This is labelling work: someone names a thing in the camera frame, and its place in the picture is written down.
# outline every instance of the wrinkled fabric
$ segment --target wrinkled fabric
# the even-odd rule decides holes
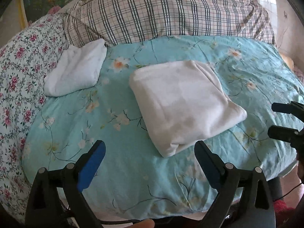
[[[43,79],[67,47],[63,15],[47,15],[0,49],[0,201],[24,221],[30,184],[21,168],[27,133],[47,101]]]
[[[57,67],[44,79],[44,94],[59,97],[96,85],[107,48],[99,39],[82,48],[73,45],[63,51]]]
[[[141,220],[208,210],[217,191],[193,146],[163,158],[128,85],[138,68],[185,59],[209,65],[223,91],[247,111],[246,120],[205,141],[212,152],[240,169],[259,166],[268,180],[293,164],[295,150],[267,135],[273,124],[303,127],[294,116],[271,110],[273,102],[304,103],[304,86],[277,49],[246,38],[178,36],[110,47],[96,86],[50,98],[26,140],[22,167],[28,180],[40,167],[55,170],[77,161],[99,139],[106,154],[83,191],[94,212]],[[240,196],[239,189],[235,199]]]
[[[212,69],[198,61],[135,70],[129,85],[151,141],[170,157],[244,121],[246,111],[223,92]]]
[[[267,11],[257,0],[79,0],[64,30],[77,47],[103,38],[106,45],[161,36],[239,36],[275,44]]]

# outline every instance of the red fabric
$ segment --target red fabric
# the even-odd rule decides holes
[[[288,207],[284,201],[278,200],[273,203],[275,209],[276,227],[293,215],[294,208]]]

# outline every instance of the light blue bedsheet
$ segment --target light blue bedsheet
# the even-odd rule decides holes
[[[22,166],[28,180],[42,166],[55,170],[75,162],[100,139],[106,155],[83,192],[94,211],[144,219],[207,210],[217,192],[195,164],[193,147],[163,158],[128,85],[137,68],[185,59],[209,64],[223,90],[248,113],[244,122],[206,140],[212,152],[238,168],[260,166],[267,179],[285,170],[295,151],[269,139],[267,129],[301,129],[301,122],[272,112],[271,103],[303,103],[304,88],[277,49],[245,38],[178,36],[111,47],[95,87],[51,98],[26,139]]]

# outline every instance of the blue gripper pad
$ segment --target blue gripper pad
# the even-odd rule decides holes
[[[93,177],[105,156],[105,143],[103,141],[96,141],[95,143],[99,143],[99,145],[78,173],[77,189],[80,193],[90,186]]]

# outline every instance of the black clamp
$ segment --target black clamp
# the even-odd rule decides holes
[[[232,205],[237,188],[243,188],[237,216],[229,228],[275,228],[275,212],[270,190],[260,167],[240,170],[224,163],[203,141],[194,153],[212,188],[218,194],[198,228],[220,228]]]
[[[62,170],[40,168],[29,195],[25,226],[67,228],[67,218],[74,217],[80,227],[102,228],[82,190],[89,187],[104,156],[105,144],[98,140],[75,164],[69,163]],[[62,205],[57,187],[63,188],[70,210]]]
[[[304,105],[295,101],[289,104],[273,103],[271,109],[274,112],[292,114],[304,122]],[[295,148],[299,156],[304,159],[304,130],[298,131],[293,128],[286,128],[272,125],[268,129],[268,136],[272,139],[289,142]]]

